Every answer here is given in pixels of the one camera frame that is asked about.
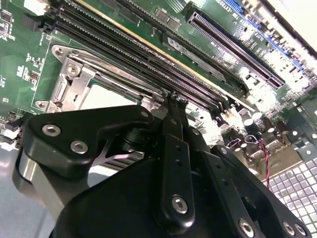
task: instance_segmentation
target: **motherboard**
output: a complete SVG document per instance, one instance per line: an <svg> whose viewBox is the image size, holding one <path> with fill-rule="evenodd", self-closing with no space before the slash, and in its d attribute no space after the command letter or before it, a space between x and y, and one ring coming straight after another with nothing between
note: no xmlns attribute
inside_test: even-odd
<svg viewBox="0 0 317 238"><path fill-rule="evenodd" d="M307 148L317 138L303 106L315 98L317 53L270 7L260 0L0 0L2 148L19 148L30 115L133 104L155 113L173 94L188 102L189 123L208 145L240 153L259 176L268 156L260 141L276 173L307 159L298 141L306 138ZM302 124L312 129L300 135L294 128ZM279 153L292 163L274 160Z"/></svg>

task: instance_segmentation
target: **red and black wire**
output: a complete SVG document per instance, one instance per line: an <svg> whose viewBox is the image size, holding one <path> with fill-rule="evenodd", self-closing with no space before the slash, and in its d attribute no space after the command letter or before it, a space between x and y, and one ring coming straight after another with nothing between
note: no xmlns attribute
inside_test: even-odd
<svg viewBox="0 0 317 238"><path fill-rule="evenodd" d="M264 160L265 160L265 175L266 175L266 186L269 189L269 165L268 165L268 156L269 156L269 150L266 148L266 146L263 143L263 139L260 139L259 142L260 149L264 152Z"/></svg>

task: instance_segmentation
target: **white grid panel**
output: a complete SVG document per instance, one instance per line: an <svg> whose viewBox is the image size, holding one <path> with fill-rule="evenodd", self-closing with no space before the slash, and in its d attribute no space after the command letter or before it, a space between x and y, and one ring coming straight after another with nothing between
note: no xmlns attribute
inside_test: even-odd
<svg viewBox="0 0 317 238"><path fill-rule="evenodd" d="M270 179L271 191L317 238L317 158Z"/></svg>

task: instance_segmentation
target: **ram slot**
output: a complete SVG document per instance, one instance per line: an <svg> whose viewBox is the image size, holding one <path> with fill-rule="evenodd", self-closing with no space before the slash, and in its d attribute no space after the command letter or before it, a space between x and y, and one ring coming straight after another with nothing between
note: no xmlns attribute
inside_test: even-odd
<svg viewBox="0 0 317 238"><path fill-rule="evenodd" d="M206 109L213 109L219 102L218 96L211 90L186 77L164 61L153 59L144 49L127 42L121 34L94 18L80 12L72 5L65 4L52 9L54 27L50 30L67 35L83 46L104 56L123 70L129 70L134 76L148 78L149 82L160 85L169 91L177 91L193 103Z"/></svg>

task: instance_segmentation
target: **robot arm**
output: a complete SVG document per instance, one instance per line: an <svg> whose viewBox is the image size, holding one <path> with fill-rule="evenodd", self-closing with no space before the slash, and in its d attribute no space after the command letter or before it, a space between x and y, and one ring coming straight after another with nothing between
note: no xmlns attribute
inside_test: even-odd
<svg viewBox="0 0 317 238"><path fill-rule="evenodd" d="M163 119L124 106L28 120L13 180L56 218L53 238L312 237L228 149L210 150L186 103L162 107ZM144 158L88 187L91 166L131 151Z"/></svg>

